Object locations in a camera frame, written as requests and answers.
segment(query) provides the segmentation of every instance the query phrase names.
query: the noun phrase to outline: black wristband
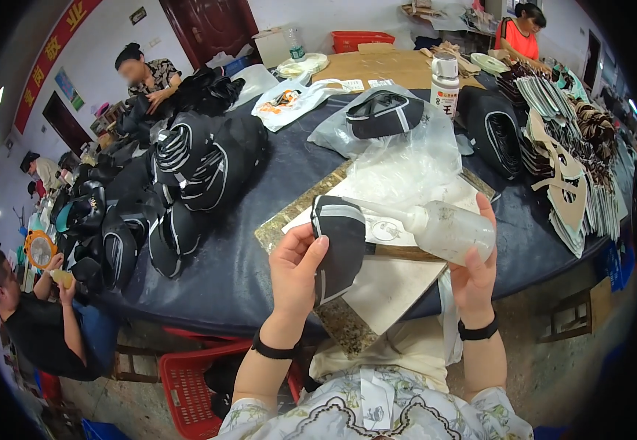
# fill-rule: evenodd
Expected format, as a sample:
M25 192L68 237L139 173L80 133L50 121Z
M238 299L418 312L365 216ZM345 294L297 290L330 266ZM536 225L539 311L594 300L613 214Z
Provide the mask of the black wristband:
M255 333L255 337L252 338L252 346L250 350L255 350L257 353L260 353L262 356L270 359L293 359L299 351L299 343L297 342L294 348L289 348L288 350L279 350L277 348L267 347L265 344L260 341L260 330Z
M481 341L483 339L490 339L499 328L497 312L494 313L495 318L492 320L492 322L490 322L487 327L477 330L466 329L463 321L458 320L458 333L460 333L460 339L462 339L463 341Z

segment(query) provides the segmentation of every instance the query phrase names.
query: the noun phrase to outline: brown door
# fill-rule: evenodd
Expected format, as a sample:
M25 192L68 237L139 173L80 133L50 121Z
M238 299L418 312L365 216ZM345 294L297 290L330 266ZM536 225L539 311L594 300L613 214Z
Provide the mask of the brown door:
M79 122L74 118L71 112L61 101L57 92L52 92L50 100L42 110L42 116L50 123L54 131L65 144L74 152L81 156L81 146L87 142L91 142L84 128L81 128Z
M590 31L587 31L587 64L583 74L583 82L592 89L595 86L597 64L600 59L600 40Z
M247 0L159 0L194 69L218 52L235 56L257 24Z

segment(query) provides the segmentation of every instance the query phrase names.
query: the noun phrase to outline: patterned blouse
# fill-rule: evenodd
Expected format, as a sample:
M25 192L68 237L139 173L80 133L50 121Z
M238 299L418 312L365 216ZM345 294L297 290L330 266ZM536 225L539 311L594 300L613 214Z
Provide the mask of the patterned blouse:
M326 382L299 406L277 417L260 400L238 400L216 438L534 439L531 426L514 414L499 387L485 389L467 403L394 365L353 367L321 380Z
M147 95L153 92L158 92L159 90L164 90L170 86L169 80L171 80L174 75L182 75L182 72L177 70L172 62L167 58L152 60L147 63L147 67L149 67L152 72L154 87L147 87L145 82L141 82L135 86L130 86L128 87L128 94L130 95L130 98L139 94Z

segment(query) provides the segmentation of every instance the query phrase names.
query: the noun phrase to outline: wrist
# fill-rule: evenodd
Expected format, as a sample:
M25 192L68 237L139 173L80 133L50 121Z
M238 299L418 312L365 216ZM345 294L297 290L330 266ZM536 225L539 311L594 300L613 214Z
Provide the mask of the wrist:
M302 338L306 319L272 312L260 328L260 340L263 344L277 350L294 348Z
M490 304L480 311L460 311L460 320L467 330L480 330L492 323L495 319L495 310Z

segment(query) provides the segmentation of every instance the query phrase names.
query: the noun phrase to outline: orange shirt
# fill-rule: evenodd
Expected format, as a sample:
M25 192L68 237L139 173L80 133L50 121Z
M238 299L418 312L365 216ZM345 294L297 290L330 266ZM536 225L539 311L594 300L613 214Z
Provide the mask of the orange shirt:
M504 38L507 42L520 54L532 60L538 59L538 44L533 32L529 32L529 36L525 37L517 24L510 17L503 18L499 22L497 28L497 37L495 38L495 48L499 46L499 39Z

